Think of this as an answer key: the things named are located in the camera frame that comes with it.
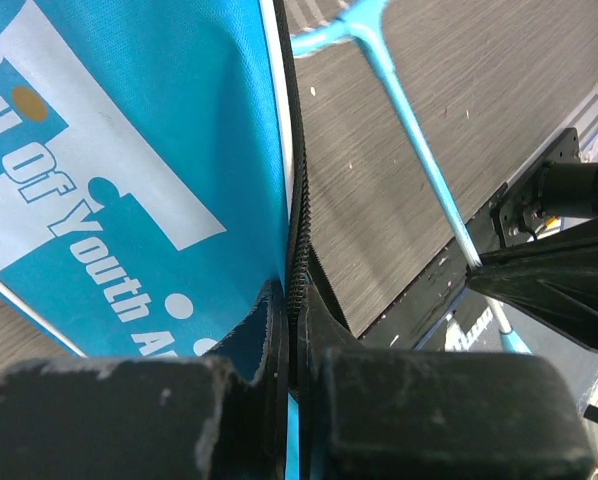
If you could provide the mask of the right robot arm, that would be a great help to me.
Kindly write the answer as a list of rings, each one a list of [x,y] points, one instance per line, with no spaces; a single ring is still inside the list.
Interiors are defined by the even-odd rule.
[[[467,285],[598,353],[598,163],[546,166],[537,201],[579,225],[484,255]]]

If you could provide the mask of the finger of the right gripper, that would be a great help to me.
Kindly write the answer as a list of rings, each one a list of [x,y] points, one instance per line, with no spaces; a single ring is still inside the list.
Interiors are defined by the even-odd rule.
[[[598,353],[598,218],[493,251],[466,286]]]

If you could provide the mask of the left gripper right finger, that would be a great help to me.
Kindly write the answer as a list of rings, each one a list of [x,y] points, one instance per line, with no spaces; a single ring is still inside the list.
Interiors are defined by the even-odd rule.
[[[543,358],[367,348],[309,286],[298,315],[303,479],[586,479],[594,454]]]

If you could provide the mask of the blue racket bag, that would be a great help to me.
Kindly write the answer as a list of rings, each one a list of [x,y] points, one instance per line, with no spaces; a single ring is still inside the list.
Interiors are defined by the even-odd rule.
[[[279,282],[281,479],[303,479],[314,284],[288,2],[0,1],[0,297],[70,358],[199,357]]]

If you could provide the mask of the blue badminton racket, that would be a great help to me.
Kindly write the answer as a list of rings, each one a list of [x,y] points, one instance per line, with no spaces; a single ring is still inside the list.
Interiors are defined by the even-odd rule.
[[[289,1],[291,17],[299,27],[291,35],[293,55],[308,57],[337,43],[354,43],[381,84],[428,183],[439,202],[454,239],[473,272],[482,262],[446,180],[435,160],[414,110],[398,78],[384,39],[385,1],[341,1],[337,13],[326,16],[315,1]]]

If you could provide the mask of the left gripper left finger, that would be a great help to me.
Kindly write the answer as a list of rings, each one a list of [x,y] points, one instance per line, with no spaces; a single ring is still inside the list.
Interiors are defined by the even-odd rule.
[[[43,358],[0,375],[0,479],[281,479],[282,286],[199,357]]]

